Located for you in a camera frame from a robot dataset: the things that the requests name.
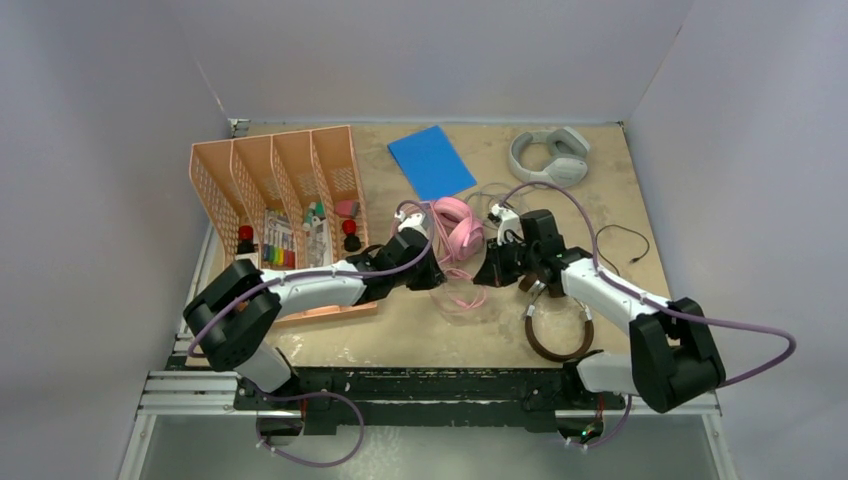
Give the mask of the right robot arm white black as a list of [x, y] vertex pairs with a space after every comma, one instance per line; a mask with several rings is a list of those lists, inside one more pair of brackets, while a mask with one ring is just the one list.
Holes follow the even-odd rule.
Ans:
[[629, 339], [626, 354], [586, 351], [565, 363], [564, 399], [584, 407], [601, 392], [638, 396], [668, 412], [719, 387], [726, 372], [700, 305], [672, 301], [623, 280], [580, 247], [566, 247], [553, 214], [519, 215], [496, 205], [497, 234], [473, 281], [488, 287], [518, 284], [523, 291], [569, 297], [613, 322]]

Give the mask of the pink wired headphones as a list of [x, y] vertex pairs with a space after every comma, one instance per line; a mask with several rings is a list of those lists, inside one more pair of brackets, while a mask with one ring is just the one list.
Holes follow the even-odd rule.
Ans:
[[462, 280], [472, 285], [473, 275], [463, 270], [462, 266], [485, 243], [483, 222], [472, 208], [457, 198], [442, 197], [420, 204], [403, 201], [396, 211], [401, 209], [427, 213], [431, 225], [430, 234], [425, 238], [431, 241], [440, 269], [448, 280]]

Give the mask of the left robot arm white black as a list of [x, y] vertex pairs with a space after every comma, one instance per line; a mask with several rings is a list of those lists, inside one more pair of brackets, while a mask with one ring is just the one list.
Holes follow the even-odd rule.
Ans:
[[275, 321], [376, 302], [398, 287], [432, 290], [445, 281], [431, 239], [415, 228], [322, 267], [264, 271], [235, 260], [185, 307], [194, 336], [187, 353], [217, 372], [238, 373], [272, 408], [284, 409], [297, 399], [298, 382], [285, 356], [265, 340]]

